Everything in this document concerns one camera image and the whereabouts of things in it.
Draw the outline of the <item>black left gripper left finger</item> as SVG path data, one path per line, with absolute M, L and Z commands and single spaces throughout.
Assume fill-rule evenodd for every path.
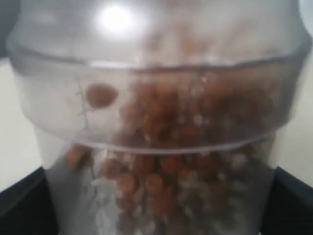
M 0 193 L 0 233 L 59 233 L 45 173 L 41 167 Z

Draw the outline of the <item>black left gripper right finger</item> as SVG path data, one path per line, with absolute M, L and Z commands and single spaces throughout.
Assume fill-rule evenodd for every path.
M 313 235 L 313 188 L 277 168 L 264 214 L 265 235 Z

